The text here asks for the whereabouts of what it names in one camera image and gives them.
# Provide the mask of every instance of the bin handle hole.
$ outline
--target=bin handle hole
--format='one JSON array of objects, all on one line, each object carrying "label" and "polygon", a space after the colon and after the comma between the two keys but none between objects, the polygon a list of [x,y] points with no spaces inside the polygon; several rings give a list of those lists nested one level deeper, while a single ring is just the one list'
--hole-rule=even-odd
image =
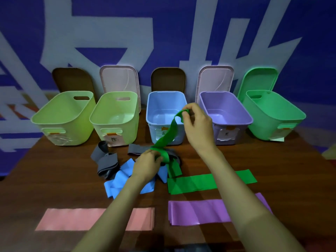
[{"label": "bin handle hole", "polygon": [[251,99],[260,99],[261,98],[261,95],[252,95],[251,96]]},{"label": "bin handle hole", "polygon": [[130,101],[131,98],[130,97],[118,97],[115,99],[116,101]]},{"label": "bin handle hole", "polygon": [[90,100],[90,98],[88,96],[74,96],[73,97],[75,100],[80,100],[80,101],[83,101],[83,100]]}]

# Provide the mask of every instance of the wall mural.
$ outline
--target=wall mural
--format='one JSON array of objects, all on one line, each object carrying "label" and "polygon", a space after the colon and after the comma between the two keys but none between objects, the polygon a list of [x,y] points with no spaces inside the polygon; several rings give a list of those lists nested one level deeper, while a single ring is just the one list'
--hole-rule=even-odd
[{"label": "wall mural", "polygon": [[[330,147],[336,64],[323,16],[336,21],[332,6],[334,0],[0,0],[0,175],[40,138],[29,118],[57,94],[56,67],[86,70],[101,96],[100,67],[131,65],[144,104],[157,67],[184,70],[189,102],[206,65],[232,66],[234,93],[250,68],[275,67],[282,72],[274,91],[308,116],[302,134]],[[328,131],[328,141],[316,129]]]}]

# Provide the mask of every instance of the pink bin lid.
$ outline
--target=pink bin lid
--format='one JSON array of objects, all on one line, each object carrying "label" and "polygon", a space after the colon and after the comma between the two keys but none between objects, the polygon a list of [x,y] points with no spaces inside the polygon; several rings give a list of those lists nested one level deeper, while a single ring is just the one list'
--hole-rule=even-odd
[{"label": "pink bin lid", "polygon": [[230,92],[234,71],[231,66],[211,65],[203,67],[198,74],[195,102],[200,101],[203,91]]},{"label": "pink bin lid", "polygon": [[138,95],[139,113],[141,111],[138,72],[128,65],[104,65],[100,68],[100,78],[104,92],[131,91]]}]

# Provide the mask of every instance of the light blue plastic bin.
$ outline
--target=light blue plastic bin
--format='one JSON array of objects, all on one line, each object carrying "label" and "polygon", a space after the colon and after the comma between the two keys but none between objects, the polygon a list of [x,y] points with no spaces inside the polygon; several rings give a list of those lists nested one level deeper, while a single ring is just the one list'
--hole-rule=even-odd
[{"label": "light blue plastic bin", "polygon": [[[149,125],[150,136],[154,144],[165,135],[174,116],[186,104],[186,97],[179,91],[154,91],[148,95],[146,121]],[[169,145],[181,144],[186,135],[181,119],[176,117],[175,121],[178,132],[175,139]]]}]

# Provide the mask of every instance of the paper label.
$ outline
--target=paper label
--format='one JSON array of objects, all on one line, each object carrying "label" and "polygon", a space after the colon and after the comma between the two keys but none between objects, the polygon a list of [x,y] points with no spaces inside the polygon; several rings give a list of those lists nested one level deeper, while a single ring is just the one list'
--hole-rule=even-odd
[{"label": "paper label", "polygon": [[292,131],[293,129],[276,129],[274,133],[270,136],[270,140],[274,141],[284,141],[284,138]]},{"label": "paper label", "polygon": [[125,141],[122,135],[118,134],[107,134],[104,136],[104,139],[107,141],[107,146],[116,147],[125,145]]},{"label": "paper label", "polygon": [[227,141],[234,140],[239,132],[239,128],[235,126],[227,126],[219,131],[217,140]]},{"label": "paper label", "polygon": [[155,129],[155,133],[156,133],[156,140],[160,139],[161,137],[165,136],[165,134],[167,133],[168,131],[168,127],[161,127],[161,128],[158,128],[158,129]]}]

